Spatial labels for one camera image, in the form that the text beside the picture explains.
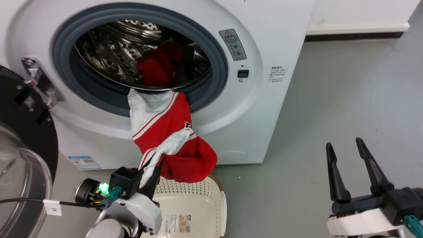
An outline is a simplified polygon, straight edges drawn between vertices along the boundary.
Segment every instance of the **warning label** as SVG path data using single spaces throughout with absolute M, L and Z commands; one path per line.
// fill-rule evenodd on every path
M 191 215 L 166 214 L 165 233 L 191 233 Z
M 269 83 L 282 82 L 285 76 L 285 71 L 286 69 L 284 69 L 282 66 L 272 67 L 270 69 Z
M 234 29 L 221 30 L 219 34 L 228 46 L 234 61 L 247 59 L 244 47 Z

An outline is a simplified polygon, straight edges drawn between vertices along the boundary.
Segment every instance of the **red and white garment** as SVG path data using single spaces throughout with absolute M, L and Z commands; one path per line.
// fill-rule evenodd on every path
M 143 187 L 163 159 L 160 175 L 180 183 L 204 180 L 214 169 L 217 156 L 210 145 L 192 130 L 190 105 L 185 94 L 167 91 L 142 94 L 131 89 L 132 134 L 143 153 L 138 169 L 147 161 L 140 182 Z

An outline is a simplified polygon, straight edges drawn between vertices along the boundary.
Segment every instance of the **metal hinge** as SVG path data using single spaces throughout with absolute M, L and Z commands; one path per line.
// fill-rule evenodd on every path
M 54 87 L 47 75 L 44 74 L 43 69 L 35 58 L 22 58 L 21 61 L 28 74 L 28 79 L 25 80 L 25 83 L 40 94 L 41 99 L 49 109 L 56 103 L 64 101 L 63 96 Z

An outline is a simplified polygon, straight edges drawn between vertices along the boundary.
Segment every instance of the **front-loading washing machine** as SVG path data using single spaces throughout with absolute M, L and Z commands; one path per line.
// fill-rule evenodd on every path
M 40 93 L 59 151 L 80 169 L 138 166 L 130 88 L 186 93 L 193 128 L 219 164 L 261 163 L 313 7 L 314 0 L 6 0 L 0 65 Z M 178 71 L 171 85 L 146 86 L 135 60 L 165 42 L 183 47 Z

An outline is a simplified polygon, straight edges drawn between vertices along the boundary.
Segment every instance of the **clothing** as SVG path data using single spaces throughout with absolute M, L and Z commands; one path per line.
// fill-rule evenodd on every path
M 191 111 L 185 94 L 167 91 L 128 94 L 132 133 L 143 153 L 138 169 L 144 175 L 140 188 L 151 177 L 155 166 L 164 160 L 161 176 L 180 183 L 203 181 L 214 169 L 217 155 L 210 145 L 194 133 Z
M 167 42 L 156 50 L 146 51 L 141 58 L 136 59 L 137 69 L 143 76 L 144 85 L 151 87 L 169 87 L 172 85 L 176 66 L 182 61 L 182 45 Z

